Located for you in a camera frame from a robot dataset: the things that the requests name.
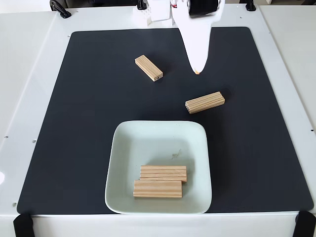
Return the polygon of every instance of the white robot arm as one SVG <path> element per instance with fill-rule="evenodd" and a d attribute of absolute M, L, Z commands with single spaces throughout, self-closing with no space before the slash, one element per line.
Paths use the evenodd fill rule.
<path fill-rule="evenodd" d="M 218 1 L 218 4 L 216 2 L 214 6 L 213 1 L 213 6 L 205 7 L 203 7 L 203 3 L 209 4 L 212 0 L 200 0 L 202 5 L 194 6 L 195 9 L 192 9 L 192 3 L 197 1 L 172 0 L 171 6 L 172 17 L 180 30 L 192 70 L 196 74 L 200 74 L 208 57 L 211 26 L 221 19 L 225 0 L 215 0 Z"/>

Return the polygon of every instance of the wooden plank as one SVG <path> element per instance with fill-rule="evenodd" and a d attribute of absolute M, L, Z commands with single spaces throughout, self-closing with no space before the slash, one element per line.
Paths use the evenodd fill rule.
<path fill-rule="evenodd" d="M 200 100 L 209 99 L 209 98 L 212 98 L 212 97 L 215 97 L 215 96 L 218 96 L 218 95 L 221 95 L 221 93 L 220 92 L 215 92 L 215 93 L 212 93 L 212 94 L 209 94 L 209 95 L 204 95 L 204 96 L 201 96 L 201 97 L 193 99 L 193 100 L 188 100 L 186 102 L 186 104 L 188 104 L 188 105 L 189 104 L 193 104 L 193 103 L 198 102 Z"/>
<path fill-rule="evenodd" d="M 140 67 L 153 81 L 163 77 L 162 71 L 155 66 L 145 55 L 135 59 L 135 63 Z"/>
<path fill-rule="evenodd" d="M 187 181 L 187 177 L 156 177 L 156 178 L 140 178 L 140 180 L 180 180 L 182 182 Z"/>
<path fill-rule="evenodd" d="M 181 181 L 135 180 L 134 197 L 137 198 L 181 198 Z"/>
<path fill-rule="evenodd" d="M 190 114 L 194 114 L 203 110 L 207 110 L 219 105 L 223 105 L 225 99 L 220 92 L 215 92 L 209 95 L 189 100 L 185 103 Z"/>
<path fill-rule="evenodd" d="M 173 174 L 140 174 L 141 178 L 159 178 L 159 177 L 186 177 L 186 173 L 173 173 Z"/>
<path fill-rule="evenodd" d="M 141 170 L 157 170 L 157 169 L 185 169 L 186 166 L 176 166 L 176 165 L 142 165 L 140 167 Z"/>
<path fill-rule="evenodd" d="M 174 173 L 186 173 L 185 169 L 141 169 L 141 174 L 174 174 Z"/>

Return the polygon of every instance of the stacked wooden blocks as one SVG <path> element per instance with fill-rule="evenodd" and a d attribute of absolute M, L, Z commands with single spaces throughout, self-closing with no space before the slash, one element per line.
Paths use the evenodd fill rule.
<path fill-rule="evenodd" d="M 133 194 L 138 198 L 181 198 L 182 182 L 186 181 L 186 166 L 142 165 Z"/>
<path fill-rule="evenodd" d="M 186 102 L 186 107 L 190 114 L 200 112 L 202 110 L 207 110 L 219 105 L 223 105 L 225 99 L 220 92 L 215 92 L 213 94 L 204 95 L 202 97 L 189 100 Z"/>

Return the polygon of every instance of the white table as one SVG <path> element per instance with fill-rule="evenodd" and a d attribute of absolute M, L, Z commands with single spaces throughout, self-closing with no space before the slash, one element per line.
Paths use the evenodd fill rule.
<path fill-rule="evenodd" d="M 12 204 L 18 201 L 35 147 L 33 141 L 38 137 L 69 36 L 74 31 L 138 28 L 130 20 L 131 7 L 82 8 L 72 9 L 71 13 L 73 16 L 69 19 L 62 19 L 56 12 L 0 14 L 0 31 L 8 33 L 5 38 L 0 34 L 0 45 L 4 45 L 0 50 L 5 52 L 0 55 L 0 118 L 6 125 L 0 127 L 0 135 L 3 134 L 1 138 L 8 136 L 0 140 L 0 171 L 5 174 L 5 181 L 0 185 L 0 230 L 4 236 L 14 236 L 12 220 L 17 212 Z M 315 7 L 265 6 L 247 12 L 244 5 L 229 4 L 221 21 L 214 26 L 251 29 L 315 200 L 316 136 L 311 132 L 312 125 L 288 73 L 289 70 L 315 125 L 316 108 L 312 105 L 315 96 L 310 93 L 310 87 L 315 85 L 312 78 L 316 76 L 313 67 L 316 59 L 311 56 L 313 52 L 315 55 L 316 46 L 312 40 L 316 35 L 313 22 L 316 22 Z M 163 25 L 150 25 L 150 28 L 155 27 Z M 286 40 L 288 36 L 292 36 L 291 44 Z M 39 237 L 148 234 L 289 237 L 293 234 L 296 214 L 35 217 L 34 229 Z"/>

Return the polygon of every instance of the square bowl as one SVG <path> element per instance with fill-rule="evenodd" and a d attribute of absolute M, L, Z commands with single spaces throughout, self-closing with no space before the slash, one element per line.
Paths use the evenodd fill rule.
<path fill-rule="evenodd" d="M 185 165 L 182 198 L 134 197 L 141 165 Z M 105 203 L 117 213 L 204 213 L 212 200 L 204 128 L 190 121 L 126 121 L 115 130 Z"/>

